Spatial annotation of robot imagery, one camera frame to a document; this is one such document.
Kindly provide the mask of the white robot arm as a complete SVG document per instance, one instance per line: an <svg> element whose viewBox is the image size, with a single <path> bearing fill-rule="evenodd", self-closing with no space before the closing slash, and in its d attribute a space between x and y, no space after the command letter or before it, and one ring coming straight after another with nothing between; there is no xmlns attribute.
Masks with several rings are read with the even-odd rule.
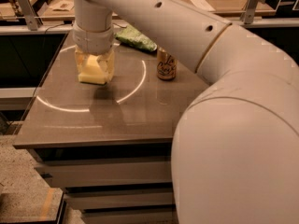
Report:
<svg viewBox="0 0 299 224"><path fill-rule="evenodd" d="M179 224L299 224L296 62L179 0L85 1L116 12L208 84L173 137Z"/></svg>

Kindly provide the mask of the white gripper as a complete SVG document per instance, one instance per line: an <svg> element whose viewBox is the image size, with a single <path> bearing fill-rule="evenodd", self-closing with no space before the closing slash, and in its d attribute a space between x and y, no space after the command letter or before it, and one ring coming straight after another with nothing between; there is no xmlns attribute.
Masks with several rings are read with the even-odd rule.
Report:
<svg viewBox="0 0 299 224"><path fill-rule="evenodd" d="M97 62L101 69L100 83L109 83L114 76L115 54L112 48L114 39L113 29L103 32L90 32L73 25L73 40L75 47L75 61L78 73L81 75L86 66L87 54L100 55Z"/></svg>

